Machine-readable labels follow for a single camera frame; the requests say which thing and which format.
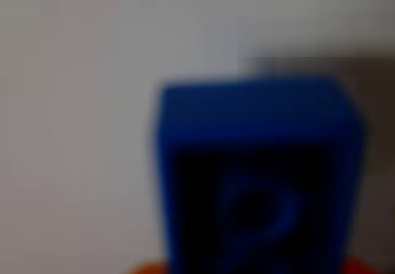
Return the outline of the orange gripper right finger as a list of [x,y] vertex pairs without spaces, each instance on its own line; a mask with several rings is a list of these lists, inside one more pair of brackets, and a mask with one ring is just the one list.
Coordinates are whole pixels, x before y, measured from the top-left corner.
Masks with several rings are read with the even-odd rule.
[[379,274],[380,272],[363,260],[347,255],[341,265],[341,274]]

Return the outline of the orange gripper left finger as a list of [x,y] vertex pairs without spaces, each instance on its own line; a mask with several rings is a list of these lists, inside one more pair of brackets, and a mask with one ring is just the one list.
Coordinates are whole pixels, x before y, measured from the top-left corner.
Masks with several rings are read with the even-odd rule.
[[129,270],[126,274],[167,274],[168,263],[164,261],[145,262]]

